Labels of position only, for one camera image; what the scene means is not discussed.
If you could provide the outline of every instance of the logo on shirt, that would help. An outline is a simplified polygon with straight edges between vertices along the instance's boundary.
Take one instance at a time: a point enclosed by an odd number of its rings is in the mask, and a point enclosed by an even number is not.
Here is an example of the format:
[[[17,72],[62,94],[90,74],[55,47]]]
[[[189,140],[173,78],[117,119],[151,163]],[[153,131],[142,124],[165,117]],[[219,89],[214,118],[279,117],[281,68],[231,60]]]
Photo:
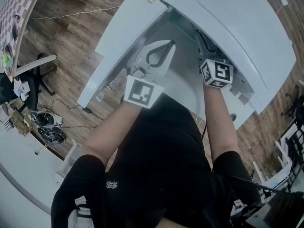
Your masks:
[[[117,184],[118,184],[118,182],[116,182],[116,181],[107,181],[105,186],[107,188],[115,189],[115,188],[117,188]]]

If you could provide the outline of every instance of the pink and white checkered pattern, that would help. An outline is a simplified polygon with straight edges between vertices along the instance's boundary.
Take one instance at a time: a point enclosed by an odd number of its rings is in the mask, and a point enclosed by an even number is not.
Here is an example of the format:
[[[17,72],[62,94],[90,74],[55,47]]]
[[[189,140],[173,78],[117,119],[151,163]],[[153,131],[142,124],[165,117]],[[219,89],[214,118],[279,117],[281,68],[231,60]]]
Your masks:
[[[18,34],[20,35],[21,27],[33,0],[5,0],[0,10],[0,22],[2,22],[2,32],[0,34],[0,50],[3,50],[3,43],[8,33],[12,31],[16,24]],[[20,19],[15,19],[14,15],[19,15]],[[12,53],[15,56],[17,42],[11,43]]]

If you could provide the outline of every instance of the black chair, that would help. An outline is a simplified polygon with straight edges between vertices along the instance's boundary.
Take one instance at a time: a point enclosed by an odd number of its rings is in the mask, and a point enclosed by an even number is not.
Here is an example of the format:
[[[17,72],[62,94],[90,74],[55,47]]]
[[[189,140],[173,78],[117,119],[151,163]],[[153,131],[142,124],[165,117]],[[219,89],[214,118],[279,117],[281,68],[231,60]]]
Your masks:
[[[35,67],[32,70],[26,71],[23,74],[19,75],[22,82],[27,81],[29,85],[30,92],[28,93],[28,98],[24,101],[23,106],[20,109],[17,109],[21,118],[23,115],[21,112],[28,107],[28,109],[35,111],[38,105],[38,94],[41,92],[39,86],[42,86],[51,96],[55,94],[54,91],[51,91],[45,83],[42,81],[45,75],[48,75],[51,72],[56,71],[56,68],[46,72],[45,74],[40,73],[40,67]],[[14,83],[10,82],[5,73],[0,74],[0,105],[16,99],[14,91]]]

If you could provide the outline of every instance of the washing machine lid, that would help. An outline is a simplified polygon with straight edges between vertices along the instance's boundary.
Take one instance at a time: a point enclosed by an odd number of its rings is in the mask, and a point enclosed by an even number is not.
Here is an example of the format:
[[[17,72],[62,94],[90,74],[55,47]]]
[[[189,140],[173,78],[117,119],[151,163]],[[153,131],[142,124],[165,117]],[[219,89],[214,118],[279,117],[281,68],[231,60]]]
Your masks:
[[[280,89],[296,58],[267,0],[162,0],[208,35],[247,79],[260,113]]]

